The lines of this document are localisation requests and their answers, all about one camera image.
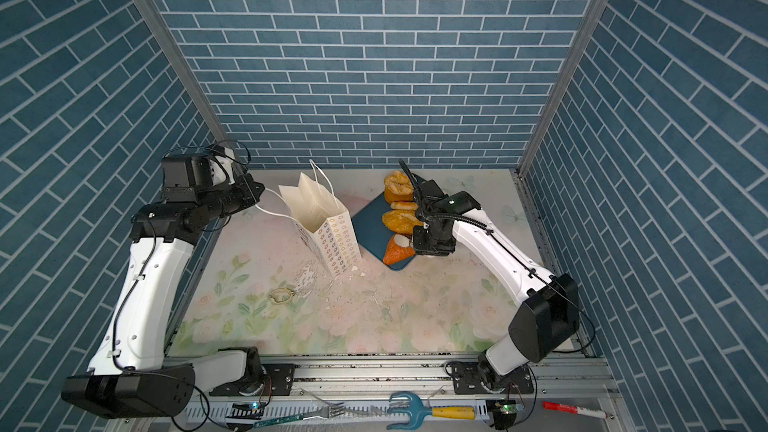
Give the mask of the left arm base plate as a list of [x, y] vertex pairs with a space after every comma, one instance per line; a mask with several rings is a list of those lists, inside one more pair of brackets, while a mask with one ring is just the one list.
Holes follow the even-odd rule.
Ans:
[[291, 394], [296, 365], [290, 363], [266, 364], [260, 377], [254, 382], [231, 382], [210, 392], [216, 397], [287, 397]]

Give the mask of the small oblong bread roll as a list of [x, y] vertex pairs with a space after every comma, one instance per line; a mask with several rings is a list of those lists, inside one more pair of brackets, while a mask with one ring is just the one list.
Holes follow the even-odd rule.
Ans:
[[390, 204], [392, 210], [416, 211], [419, 206], [415, 202], [395, 201]]

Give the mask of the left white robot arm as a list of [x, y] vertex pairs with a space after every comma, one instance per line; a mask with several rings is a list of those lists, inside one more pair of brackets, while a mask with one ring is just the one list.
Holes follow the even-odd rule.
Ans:
[[113, 317], [85, 373], [65, 379], [64, 402], [106, 419], [175, 417], [194, 395], [229, 385], [258, 392], [265, 373], [256, 348], [227, 349], [165, 362], [173, 300], [208, 224], [259, 202], [264, 186], [249, 174], [190, 202], [142, 207], [131, 229], [126, 277]]

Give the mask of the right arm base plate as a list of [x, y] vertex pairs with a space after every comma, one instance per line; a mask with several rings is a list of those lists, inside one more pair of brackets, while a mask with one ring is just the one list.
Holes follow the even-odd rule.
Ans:
[[527, 366], [514, 369], [506, 375], [497, 374], [486, 363], [449, 361], [443, 370], [452, 382], [457, 395], [479, 394], [532, 394], [534, 385]]

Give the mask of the orange triangular bread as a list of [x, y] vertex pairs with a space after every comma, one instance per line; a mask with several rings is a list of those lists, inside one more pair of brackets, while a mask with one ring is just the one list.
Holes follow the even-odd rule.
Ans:
[[411, 248], [400, 248], [397, 247], [394, 243], [394, 236], [389, 240], [385, 254], [382, 258], [382, 262], [385, 265], [391, 266], [397, 263], [400, 263], [402, 261], [408, 260], [411, 257], [415, 256], [415, 250], [413, 247]]

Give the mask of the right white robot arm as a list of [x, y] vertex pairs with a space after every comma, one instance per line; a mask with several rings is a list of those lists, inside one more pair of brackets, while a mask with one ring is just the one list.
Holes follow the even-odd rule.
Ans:
[[402, 170], [413, 187], [415, 216], [422, 223], [412, 234], [415, 253], [444, 257], [460, 243], [518, 304], [506, 335], [478, 357], [481, 383], [490, 391], [500, 390], [511, 382], [512, 373], [540, 362], [579, 331], [586, 313], [578, 285], [569, 275], [554, 275], [527, 256], [467, 192], [447, 195], [435, 181], [423, 181], [406, 166]]

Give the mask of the white printed paper bag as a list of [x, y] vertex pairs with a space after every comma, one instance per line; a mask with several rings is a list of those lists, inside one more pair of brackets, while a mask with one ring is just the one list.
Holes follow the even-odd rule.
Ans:
[[330, 273], [338, 275], [361, 261], [360, 247], [350, 212], [336, 197], [332, 181], [312, 159], [309, 163], [312, 176], [301, 173], [295, 186], [266, 188], [285, 204], [288, 214], [256, 208], [292, 221], [302, 242]]

